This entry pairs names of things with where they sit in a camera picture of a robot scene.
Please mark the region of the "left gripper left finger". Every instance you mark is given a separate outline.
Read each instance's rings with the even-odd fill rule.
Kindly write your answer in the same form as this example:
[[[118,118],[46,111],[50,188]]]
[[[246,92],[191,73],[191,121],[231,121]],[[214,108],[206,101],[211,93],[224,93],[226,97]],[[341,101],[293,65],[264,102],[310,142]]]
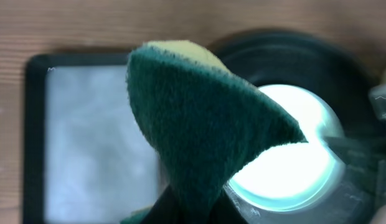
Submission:
[[[178,224],[180,209],[177,198],[168,185],[140,224]]]

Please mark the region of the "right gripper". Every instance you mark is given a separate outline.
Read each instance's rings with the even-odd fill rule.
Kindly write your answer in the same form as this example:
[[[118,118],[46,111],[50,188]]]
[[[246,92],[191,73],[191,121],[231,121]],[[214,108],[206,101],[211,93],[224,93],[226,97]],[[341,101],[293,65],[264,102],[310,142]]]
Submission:
[[[325,143],[345,163],[355,183],[370,194],[377,210],[386,205],[386,135],[366,138],[326,137]]]

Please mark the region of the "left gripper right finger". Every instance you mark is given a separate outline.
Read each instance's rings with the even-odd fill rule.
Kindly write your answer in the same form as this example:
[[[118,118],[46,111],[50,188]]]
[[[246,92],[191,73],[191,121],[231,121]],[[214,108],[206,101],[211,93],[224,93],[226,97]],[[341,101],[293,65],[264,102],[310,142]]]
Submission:
[[[248,224],[248,222],[223,189],[211,210],[208,224]]]

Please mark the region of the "light green plate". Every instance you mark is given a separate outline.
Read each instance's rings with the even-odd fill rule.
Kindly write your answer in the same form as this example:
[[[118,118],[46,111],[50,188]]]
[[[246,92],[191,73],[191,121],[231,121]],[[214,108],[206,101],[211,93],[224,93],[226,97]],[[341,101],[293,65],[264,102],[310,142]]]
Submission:
[[[299,123],[307,141],[271,147],[228,182],[247,203],[271,212],[307,209],[326,198],[340,183],[346,165],[326,143],[343,137],[332,108],[314,93],[292,85],[266,85],[259,90]]]

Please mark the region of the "green sponge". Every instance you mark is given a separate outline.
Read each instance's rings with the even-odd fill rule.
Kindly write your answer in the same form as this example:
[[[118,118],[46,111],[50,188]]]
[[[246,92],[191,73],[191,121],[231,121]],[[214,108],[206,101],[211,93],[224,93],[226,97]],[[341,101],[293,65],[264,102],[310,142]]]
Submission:
[[[180,223],[208,223],[234,174],[273,146],[306,140],[278,103],[188,40],[134,49],[126,84],[136,123],[167,172]],[[140,223],[151,208],[126,223]]]

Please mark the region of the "round black tray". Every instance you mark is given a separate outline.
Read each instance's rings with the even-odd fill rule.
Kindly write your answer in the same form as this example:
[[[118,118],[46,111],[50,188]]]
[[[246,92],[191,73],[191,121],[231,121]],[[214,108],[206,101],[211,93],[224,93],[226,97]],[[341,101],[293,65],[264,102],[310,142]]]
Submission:
[[[210,50],[255,86],[289,84],[315,93],[334,110],[347,138],[386,135],[386,122],[377,119],[368,97],[374,79],[339,47],[308,34],[260,29],[218,40]],[[247,206],[242,211],[261,224],[366,224],[375,213],[373,202],[347,169],[336,190],[307,211],[282,214]]]

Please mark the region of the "black rectangular tray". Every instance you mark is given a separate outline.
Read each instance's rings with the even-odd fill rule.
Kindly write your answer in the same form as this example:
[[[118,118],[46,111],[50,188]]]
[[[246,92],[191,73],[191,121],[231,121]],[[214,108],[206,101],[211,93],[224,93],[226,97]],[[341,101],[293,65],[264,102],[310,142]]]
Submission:
[[[23,223],[119,223],[161,193],[126,91],[128,56],[44,54],[25,67]]]

